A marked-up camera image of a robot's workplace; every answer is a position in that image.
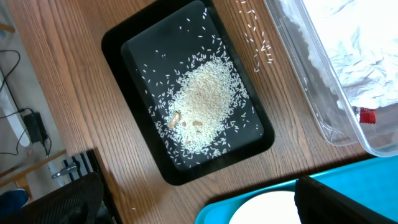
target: electrical cord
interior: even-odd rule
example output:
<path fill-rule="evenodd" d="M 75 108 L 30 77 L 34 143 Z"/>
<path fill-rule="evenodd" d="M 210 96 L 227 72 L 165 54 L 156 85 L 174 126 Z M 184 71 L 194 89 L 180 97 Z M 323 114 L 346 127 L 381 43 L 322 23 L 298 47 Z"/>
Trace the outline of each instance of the electrical cord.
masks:
<path fill-rule="evenodd" d="M 19 64 L 19 61 L 21 61 L 21 55 L 20 55 L 20 53 L 17 50 L 0 50 L 0 53 L 3 53 L 3 52 L 15 52 L 15 53 L 17 53 L 18 54 L 18 60 L 17 60 L 17 63 L 15 63 L 15 65 L 13 66 L 13 68 L 7 73 L 7 75 L 4 76 L 4 80 L 2 81 L 1 86 L 0 86 L 0 92 L 1 92 L 4 84 L 7 83 L 8 76 L 15 70 L 15 68 Z"/>
<path fill-rule="evenodd" d="M 8 118 L 9 116 L 12 116 L 12 115 L 14 115 L 14 114 L 22 113 L 22 112 L 24 112 L 25 110 L 30 110 L 30 112 L 33 113 L 33 110 L 30 109 L 30 108 L 22 108 L 22 109 L 19 109 L 19 110 L 17 110 L 16 112 L 13 112 L 13 113 L 11 113 L 11 114 L 9 114 L 9 115 L 2 116 L 2 117 L 0 117 L 0 119 Z M 18 145 L 19 145 L 19 142 L 21 141 L 21 139 L 22 139 L 22 137 L 23 137 L 23 135 L 24 135 L 24 133 L 25 133 L 26 131 L 27 131 L 27 128 L 25 128 L 24 132 L 21 134 L 21 136 L 20 136 L 19 139 L 18 139 L 17 147 L 16 147 L 16 151 L 17 151 L 16 154 L 15 154 L 15 153 L 10 153 L 10 152 L 0 152 L 0 154 L 7 154 L 7 155 L 17 156 L 17 155 L 18 155 Z"/>
<path fill-rule="evenodd" d="M 50 136 L 48 136 L 47 135 L 47 139 L 50 141 L 50 147 L 49 147 L 49 151 L 47 151 L 47 147 L 45 146 L 45 140 L 44 141 L 42 141 L 42 145 L 43 145 L 43 147 L 44 147 L 44 150 L 45 150 L 45 155 L 47 156 L 47 158 L 50 156 L 50 152 L 51 152 L 51 147 L 52 147 L 52 141 L 51 141 L 51 139 L 50 139 Z"/>
<path fill-rule="evenodd" d="M 27 128 L 25 128 L 24 132 L 21 134 L 21 136 L 19 136 L 18 142 L 17 142 L 17 147 L 16 147 L 16 151 L 17 153 L 11 153 L 11 152 L 0 152 L 0 154 L 7 154 L 7 155 L 13 155 L 13 156 L 18 156 L 19 152 L 18 152 L 18 145 L 19 142 L 21 141 L 23 135 L 25 134 Z"/>
<path fill-rule="evenodd" d="M 14 115 L 14 114 L 22 113 L 22 112 L 24 112 L 25 110 L 30 110 L 31 113 L 34 113 L 33 110 L 30 109 L 30 108 L 22 108 L 22 109 L 19 109 L 19 110 L 17 110 L 16 112 L 13 112 L 13 113 L 11 113 L 11 114 L 9 114 L 9 115 L 2 116 L 2 117 L 0 117 L 0 119 L 8 118 L 9 116 L 12 116 L 12 115 Z"/>

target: floor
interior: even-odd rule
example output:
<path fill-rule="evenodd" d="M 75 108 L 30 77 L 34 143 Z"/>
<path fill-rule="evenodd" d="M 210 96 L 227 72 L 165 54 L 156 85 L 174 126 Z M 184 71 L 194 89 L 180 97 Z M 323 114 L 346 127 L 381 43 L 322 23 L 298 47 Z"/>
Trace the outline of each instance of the floor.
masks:
<path fill-rule="evenodd" d="M 17 30 L 7 7 L 6 0 L 0 0 L 0 22 L 13 26 Z M 50 155 L 54 155 L 55 153 L 64 150 L 64 145 L 60 138 L 58 128 L 54 123 L 49 106 L 18 31 L 14 34 L 10 34 L 8 32 L 0 33 L 0 49 L 14 49 L 18 50 L 21 54 L 21 61 L 7 79 L 8 89 L 11 92 L 15 105 L 17 105 L 18 108 L 29 107 L 40 113 L 45 129 L 47 130 L 47 134 L 52 140 Z M 0 69 L 4 74 L 6 74 L 15 65 L 16 61 L 17 55 L 15 53 L 0 53 Z M 1 98 L 3 96 L 3 92 L 0 92 L 0 108 L 2 108 Z M 0 116 L 4 116 L 3 110 L 0 110 Z M 15 153 L 17 142 L 18 138 L 12 131 L 8 120 L 0 119 L 0 151 Z M 46 157 L 44 148 L 39 142 L 35 144 L 30 143 L 27 147 L 19 145 L 18 149 L 19 154 L 17 156 L 0 154 L 0 173 L 20 164 L 23 167 L 14 171 L 14 173 L 19 172 Z M 52 165 L 54 166 L 54 172 L 62 168 L 61 161 L 62 159 L 53 162 Z M 50 178 L 51 173 L 49 166 L 43 166 L 41 169 L 36 172 L 31 172 L 28 175 L 29 185 L 34 199 L 40 198 L 62 185 L 62 181 L 59 182 Z M 14 186 L 10 185 L 1 188 L 0 194 L 11 188 L 14 188 Z"/>

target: red label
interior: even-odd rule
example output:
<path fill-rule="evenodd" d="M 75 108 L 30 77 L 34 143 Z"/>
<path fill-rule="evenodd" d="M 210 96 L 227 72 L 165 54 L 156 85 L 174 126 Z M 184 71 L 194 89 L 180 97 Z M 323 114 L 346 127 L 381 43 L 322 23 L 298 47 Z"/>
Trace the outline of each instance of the red label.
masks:
<path fill-rule="evenodd" d="M 361 108 L 360 123 L 376 124 L 376 110 Z"/>

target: white plate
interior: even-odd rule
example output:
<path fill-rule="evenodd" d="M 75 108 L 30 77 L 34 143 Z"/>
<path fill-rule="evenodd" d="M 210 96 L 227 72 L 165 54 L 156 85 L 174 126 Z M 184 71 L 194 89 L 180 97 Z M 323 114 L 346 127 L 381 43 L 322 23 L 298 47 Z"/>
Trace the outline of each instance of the white plate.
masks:
<path fill-rule="evenodd" d="M 278 191 L 258 195 L 244 203 L 229 224 L 301 223 L 294 204 L 294 192 Z"/>

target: pile of rice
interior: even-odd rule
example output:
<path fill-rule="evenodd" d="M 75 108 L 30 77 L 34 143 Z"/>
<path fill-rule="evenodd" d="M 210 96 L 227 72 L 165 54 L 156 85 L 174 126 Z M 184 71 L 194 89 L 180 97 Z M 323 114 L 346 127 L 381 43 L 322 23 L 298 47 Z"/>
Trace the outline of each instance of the pile of rice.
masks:
<path fill-rule="evenodd" d="M 169 138 L 190 153 L 203 152 L 225 130 L 226 119 L 248 94 L 232 61 L 225 56 L 211 56 L 210 61 L 182 75 L 177 83 L 181 89 L 168 102 L 169 115 L 165 118 L 173 123 Z"/>

